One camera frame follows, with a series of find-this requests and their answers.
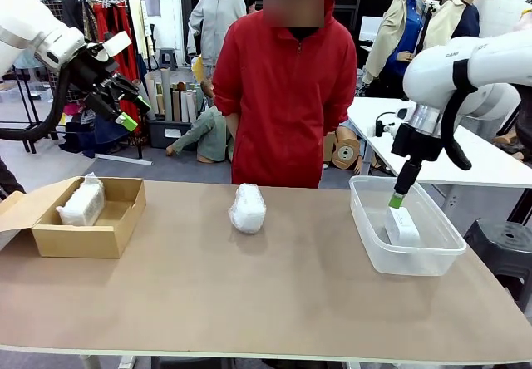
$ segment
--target white robotic arm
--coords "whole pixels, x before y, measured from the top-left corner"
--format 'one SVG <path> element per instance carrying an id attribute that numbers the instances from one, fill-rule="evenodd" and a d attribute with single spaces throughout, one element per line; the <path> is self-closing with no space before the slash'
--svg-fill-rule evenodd
<path id="1" fill-rule="evenodd" d="M 39 0 L 0 0 L 0 76 L 24 49 L 50 71 L 59 74 L 50 115 L 30 130 L 0 129 L 0 139 L 38 140 L 55 129 L 62 115 L 70 84 L 86 94 L 85 103 L 107 121 L 134 130 L 137 123 L 120 109 L 128 100 L 144 114 L 150 106 L 139 97 L 138 88 L 116 72 L 112 59 L 131 44 L 125 32 L 102 43 L 86 43 L 83 34 L 57 20 Z"/>
<path id="2" fill-rule="evenodd" d="M 494 38 L 460 37 L 421 52 L 406 70 L 406 95 L 417 104 L 445 110 L 457 89 L 454 65 L 463 60 L 468 61 L 469 82 L 478 91 L 467 96 L 458 114 L 483 120 L 501 118 L 515 107 L 519 96 L 504 83 L 532 85 L 532 30 Z M 500 94 L 514 97 L 496 101 Z"/>
<path id="3" fill-rule="evenodd" d="M 462 116 L 494 120 L 520 103 L 512 82 L 532 86 L 532 30 L 501 37 L 451 40 L 421 52 L 406 70 L 403 87 L 416 109 L 395 135 L 392 152 L 410 156 L 390 202 L 398 208 L 416 181 L 424 160 L 445 149 L 463 170 L 471 163 L 454 140 Z"/>
<path id="4" fill-rule="evenodd" d="M 0 76 L 26 48 L 54 72 L 85 46 L 83 34 L 57 20 L 39 0 L 1 0 Z"/>

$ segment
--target white foam wrapped object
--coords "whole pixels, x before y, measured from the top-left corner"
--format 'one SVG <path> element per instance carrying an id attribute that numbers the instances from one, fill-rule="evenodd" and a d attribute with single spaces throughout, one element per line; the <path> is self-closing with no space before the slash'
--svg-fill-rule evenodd
<path id="1" fill-rule="evenodd" d="M 266 204 L 256 184 L 241 184 L 229 209 L 231 223 L 240 232 L 256 234 L 263 226 Z"/>
<path id="2" fill-rule="evenodd" d="M 63 225 L 92 226 L 105 204 L 103 183 L 94 174 L 89 174 L 65 206 L 56 210 Z"/>

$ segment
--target cardboard box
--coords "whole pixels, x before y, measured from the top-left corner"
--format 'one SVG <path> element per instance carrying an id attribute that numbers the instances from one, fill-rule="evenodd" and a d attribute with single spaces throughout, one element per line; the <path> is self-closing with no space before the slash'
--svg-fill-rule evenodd
<path id="1" fill-rule="evenodd" d="M 43 257 L 119 258 L 146 205 L 144 181 L 100 178 L 106 205 L 94 226 L 62 225 L 63 206 L 83 177 L 50 184 L 28 195 L 15 193 L 0 203 L 0 232 L 31 229 Z"/>
<path id="2" fill-rule="evenodd" d="M 325 139 L 323 140 L 323 162 L 329 163 L 333 160 L 334 152 L 334 142 L 336 141 L 336 136 L 334 132 L 329 132 Z"/>

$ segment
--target red garment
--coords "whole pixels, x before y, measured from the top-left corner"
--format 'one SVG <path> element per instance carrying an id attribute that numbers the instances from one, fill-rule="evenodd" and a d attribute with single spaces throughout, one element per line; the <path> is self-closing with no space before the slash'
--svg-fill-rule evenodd
<path id="1" fill-rule="evenodd" d="M 240 114 L 234 184 L 318 187 L 323 136 L 347 119 L 357 84 L 352 37 L 333 0 L 325 10 L 325 27 L 301 43 L 262 11 L 230 27 L 213 83 L 224 116 Z"/>
<path id="2" fill-rule="evenodd" d="M 126 7 L 113 6 L 104 8 L 100 3 L 96 3 L 93 7 L 96 14 L 96 24 L 98 28 L 98 39 L 105 41 L 104 36 L 106 32 L 112 32 L 116 35 L 118 32 L 126 31 L 131 38 L 131 28 L 127 20 Z M 135 60 L 135 49 L 133 45 L 129 45 L 123 52 L 113 57 L 118 63 L 118 72 L 130 81 L 139 78 L 137 71 L 137 64 Z M 134 121 L 139 123 L 139 111 L 136 106 L 130 101 L 120 101 L 120 108 Z"/>

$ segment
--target table edge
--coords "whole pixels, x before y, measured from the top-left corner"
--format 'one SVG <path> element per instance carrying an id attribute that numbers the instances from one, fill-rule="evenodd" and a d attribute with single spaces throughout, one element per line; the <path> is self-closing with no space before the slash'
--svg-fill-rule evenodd
<path id="1" fill-rule="evenodd" d="M 391 364 L 417 364 L 417 365 L 498 365 L 521 363 L 517 361 L 410 361 L 386 358 L 360 358 L 360 357 L 327 357 L 314 355 L 279 355 L 279 354 L 253 354 L 232 352 L 175 352 L 158 350 L 91 350 L 83 348 L 46 348 L 46 347 L 18 347 L 0 344 L 0 351 L 26 352 L 35 354 L 57 355 L 97 355 L 97 356 L 134 356 L 134 357 L 201 357 L 201 358 L 243 358 L 243 359 L 287 359 L 299 361 L 330 361 L 330 362 L 364 362 L 364 363 L 391 363 Z"/>

